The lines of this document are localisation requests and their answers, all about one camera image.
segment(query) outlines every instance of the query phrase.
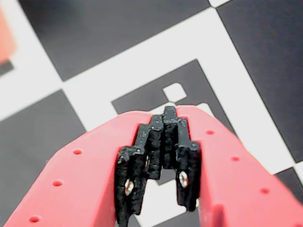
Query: black rubber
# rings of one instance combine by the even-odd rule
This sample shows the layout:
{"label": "black rubber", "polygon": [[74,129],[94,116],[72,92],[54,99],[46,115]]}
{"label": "black rubber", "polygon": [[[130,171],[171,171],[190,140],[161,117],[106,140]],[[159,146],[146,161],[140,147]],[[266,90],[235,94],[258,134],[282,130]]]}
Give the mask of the black rubber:
{"label": "black rubber", "polygon": [[[174,169],[177,181],[177,202],[194,211],[200,191],[201,149],[190,140],[186,118],[178,118],[173,106],[166,106],[162,115],[153,115],[149,124],[139,125],[133,146],[121,148],[115,171],[116,218],[120,227],[127,227],[132,214],[141,213],[148,179],[159,180],[161,169]],[[183,188],[179,174],[188,176]],[[134,183],[125,194],[125,182]]]}

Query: screw head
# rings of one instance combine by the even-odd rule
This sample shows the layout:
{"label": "screw head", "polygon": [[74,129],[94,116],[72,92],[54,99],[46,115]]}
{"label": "screw head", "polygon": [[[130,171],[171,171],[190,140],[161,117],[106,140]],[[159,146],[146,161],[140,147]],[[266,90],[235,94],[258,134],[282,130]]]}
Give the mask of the screw head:
{"label": "screw head", "polygon": [[130,179],[127,179],[124,186],[125,186],[125,195],[129,196],[134,189],[134,183]]}
{"label": "screw head", "polygon": [[145,162],[145,168],[150,166],[150,158],[147,156],[146,157],[146,162]]}
{"label": "screw head", "polygon": [[179,174],[179,180],[183,188],[188,186],[188,176],[184,171]]}

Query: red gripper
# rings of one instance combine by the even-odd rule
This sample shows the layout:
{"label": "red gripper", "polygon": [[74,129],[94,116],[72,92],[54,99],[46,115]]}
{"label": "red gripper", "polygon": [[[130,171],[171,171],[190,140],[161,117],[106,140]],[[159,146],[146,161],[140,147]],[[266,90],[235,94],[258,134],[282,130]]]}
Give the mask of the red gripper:
{"label": "red gripper", "polygon": [[301,204],[222,123],[193,106],[177,115],[202,149],[202,227],[303,227]]}
{"label": "red gripper", "polygon": [[[303,227],[300,203],[217,119],[194,106],[177,114],[202,148],[201,226]],[[150,119],[122,114],[59,150],[4,227],[113,227],[117,153]]]}
{"label": "red gripper", "polygon": [[0,63],[7,61],[14,50],[13,38],[0,8]]}
{"label": "red gripper", "polygon": [[113,227],[114,169],[151,114],[122,114],[55,153],[4,227]]}

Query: small hole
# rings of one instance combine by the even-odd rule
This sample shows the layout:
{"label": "small hole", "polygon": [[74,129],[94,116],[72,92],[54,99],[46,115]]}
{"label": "small hole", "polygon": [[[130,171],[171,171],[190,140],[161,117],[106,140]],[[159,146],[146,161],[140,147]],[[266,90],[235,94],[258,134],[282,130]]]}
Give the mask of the small hole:
{"label": "small hole", "polygon": [[213,134],[214,134],[214,131],[208,130],[208,131],[206,131],[206,133],[207,133],[208,135],[213,135]]}
{"label": "small hole", "polygon": [[75,155],[80,155],[80,154],[83,153],[83,150],[81,150],[81,149],[75,149],[75,150],[73,151],[73,153],[74,153]]}
{"label": "small hole", "polygon": [[237,162],[237,161],[239,161],[239,160],[240,160],[240,158],[239,158],[239,157],[232,157],[232,161]]}
{"label": "small hole", "polygon": [[262,188],[262,189],[261,189],[261,193],[262,193],[262,194],[268,194],[268,193],[269,193],[269,189],[267,189],[267,188]]}
{"label": "small hole", "polygon": [[63,184],[63,181],[61,181],[61,180],[53,182],[53,186],[56,186],[56,187],[61,186],[62,184]]}
{"label": "small hole", "polygon": [[40,221],[40,218],[39,218],[38,216],[32,216],[32,217],[29,219],[29,221],[35,223],[35,222]]}

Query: black and white pattern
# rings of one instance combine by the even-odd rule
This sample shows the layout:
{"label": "black and white pattern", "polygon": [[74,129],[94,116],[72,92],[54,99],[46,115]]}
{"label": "black and white pattern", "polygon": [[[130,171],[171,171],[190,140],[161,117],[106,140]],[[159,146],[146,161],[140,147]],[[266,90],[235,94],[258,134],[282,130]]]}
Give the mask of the black and white pattern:
{"label": "black and white pattern", "polygon": [[[303,202],[302,1],[0,4],[17,44],[0,66],[0,224],[60,147],[165,105],[218,118]],[[177,205],[173,174],[148,181],[130,227],[199,226]]]}

